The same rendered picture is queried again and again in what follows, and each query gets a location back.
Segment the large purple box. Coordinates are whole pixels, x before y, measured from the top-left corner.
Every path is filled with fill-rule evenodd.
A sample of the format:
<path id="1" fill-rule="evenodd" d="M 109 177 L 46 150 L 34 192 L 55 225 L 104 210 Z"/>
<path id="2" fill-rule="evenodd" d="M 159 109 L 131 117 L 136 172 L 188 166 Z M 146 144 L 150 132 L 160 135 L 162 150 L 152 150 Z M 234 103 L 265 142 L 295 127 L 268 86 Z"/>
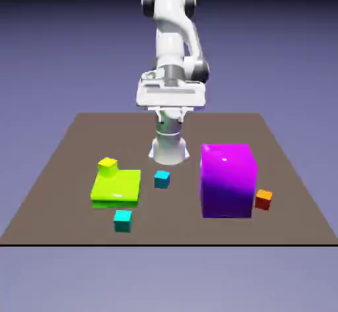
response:
<path id="1" fill-rule="evenodd" d="M 258 166 L 248 144 L 202 144 L 199 195 L 204 218 L 252 216 Z"/>

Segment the small yellow cube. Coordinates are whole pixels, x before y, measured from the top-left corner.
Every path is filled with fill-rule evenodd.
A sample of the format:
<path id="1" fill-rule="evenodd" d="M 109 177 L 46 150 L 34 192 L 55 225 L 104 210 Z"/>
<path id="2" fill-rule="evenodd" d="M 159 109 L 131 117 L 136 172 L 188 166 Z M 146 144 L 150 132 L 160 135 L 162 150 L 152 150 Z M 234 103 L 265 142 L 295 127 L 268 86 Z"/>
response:
<path id="1" fill-rule="evenodd" d="M 111 177 L 118 171 L 118 161 L 105 157 L 98 162 L 98 174 L 103 177 Z"/>

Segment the large lime green box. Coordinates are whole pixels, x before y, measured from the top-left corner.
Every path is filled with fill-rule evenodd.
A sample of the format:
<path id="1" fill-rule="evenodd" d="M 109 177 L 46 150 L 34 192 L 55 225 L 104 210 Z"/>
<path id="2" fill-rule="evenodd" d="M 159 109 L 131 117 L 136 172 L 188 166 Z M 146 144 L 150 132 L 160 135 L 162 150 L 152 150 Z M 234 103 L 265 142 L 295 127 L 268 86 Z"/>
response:
<path id="1" fill-rule="evenodd" d="M 93 208 L 136 208 L 141 185 L 140 170 L 98 172 L 90 193 Z"/>

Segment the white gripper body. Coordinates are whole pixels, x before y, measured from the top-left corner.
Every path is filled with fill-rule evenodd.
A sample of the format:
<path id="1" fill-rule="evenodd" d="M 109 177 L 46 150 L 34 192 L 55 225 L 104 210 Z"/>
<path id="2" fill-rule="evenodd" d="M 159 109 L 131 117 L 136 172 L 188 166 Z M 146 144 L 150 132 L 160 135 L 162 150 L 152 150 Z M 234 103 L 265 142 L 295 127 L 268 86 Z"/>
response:
<path id="1" fill-rule="evenodd" d="M 204 107 L 205 84 L 178 80 L 178 86 L 169 87 L 162 79 L 141 79 L 136 103 L 146 107 Z"/>

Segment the small cyan cube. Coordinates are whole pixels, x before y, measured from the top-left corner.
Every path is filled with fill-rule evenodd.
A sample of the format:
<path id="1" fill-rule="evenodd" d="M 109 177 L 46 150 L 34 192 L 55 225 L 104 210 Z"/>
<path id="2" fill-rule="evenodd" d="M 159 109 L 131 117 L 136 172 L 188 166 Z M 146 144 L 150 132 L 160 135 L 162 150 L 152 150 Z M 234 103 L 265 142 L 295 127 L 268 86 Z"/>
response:
<path id="1" fill-rule="evenodd" d="M 129 233 L 131 231 L 132 211 L 117 210 L 114 214 L 115 232 Z"/>
<path id="2" fill-rule="evenodd" d="M 170 184 L 170 172 L 157 171 L 154 175 L 154 187 L 160 189 L 168 188 Z"/>

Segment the small orange cube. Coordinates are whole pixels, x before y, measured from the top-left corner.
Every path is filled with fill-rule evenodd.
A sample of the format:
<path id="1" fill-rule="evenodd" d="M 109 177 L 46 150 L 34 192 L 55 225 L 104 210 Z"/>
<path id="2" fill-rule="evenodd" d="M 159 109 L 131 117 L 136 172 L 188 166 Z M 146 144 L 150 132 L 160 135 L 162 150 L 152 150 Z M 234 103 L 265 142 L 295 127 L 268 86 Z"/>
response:
<path id="1" fill-rule="evenodd" d="M 267 190 L 259 189 L 255 197 L 255 207 L 267 211 L 271 204 L 273 193 Z"/>

